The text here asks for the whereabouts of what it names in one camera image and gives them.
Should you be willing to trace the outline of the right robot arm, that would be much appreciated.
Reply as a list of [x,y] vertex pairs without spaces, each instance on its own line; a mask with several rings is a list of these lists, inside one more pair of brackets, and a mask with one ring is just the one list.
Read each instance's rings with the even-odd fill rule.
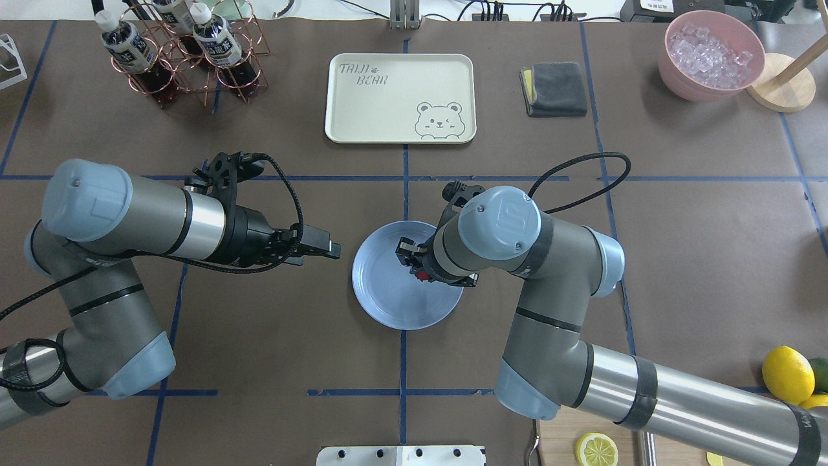
[[[618,228],[625,291],[595,300],[585,339],[737,387],[762,386],[777,347],[826,356],[826,183],[633,182],[582,215]],[[490,465],[523,463],[530,421],[494,386],[517,282],[488,272],[447,326],[406,343],[406,386],[464,395],[406,398],[397,443],[473,443]]]

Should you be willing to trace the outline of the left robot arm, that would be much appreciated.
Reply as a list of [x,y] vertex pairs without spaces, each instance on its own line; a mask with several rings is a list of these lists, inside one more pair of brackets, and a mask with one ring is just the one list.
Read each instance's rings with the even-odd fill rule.
[[73,325],[2,350],[2,428],[45,415],[101,390],[122,400],[169,377],[177,365],[133,258],[154,256],[231,274],[269,271],[304,257],[339,259],[329,232],[298,221],[272,227],[240,206],[241,182],[275,160],[263,153],[218,154],[183,188],[119,167],[71,159],[45,190],[41,217],[25,239],[30,265],[52,280],[21,303],[59,290]]

